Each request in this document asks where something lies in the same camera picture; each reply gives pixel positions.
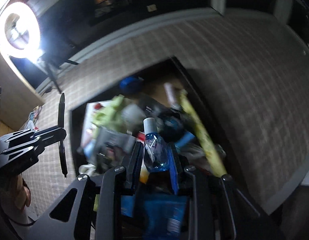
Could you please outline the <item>person's hand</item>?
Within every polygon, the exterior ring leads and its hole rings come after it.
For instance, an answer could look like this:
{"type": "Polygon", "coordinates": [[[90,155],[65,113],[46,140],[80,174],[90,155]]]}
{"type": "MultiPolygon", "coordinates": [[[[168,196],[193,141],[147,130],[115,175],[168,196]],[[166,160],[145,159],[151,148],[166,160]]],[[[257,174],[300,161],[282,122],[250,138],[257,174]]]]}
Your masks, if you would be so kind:
{"type": "Polygon", "coordinates": [[[12,199],[17,209],[24,210],[25,207],[30,206],[31,191],[21,174],[12,180],[11,192],[12,199]]]}

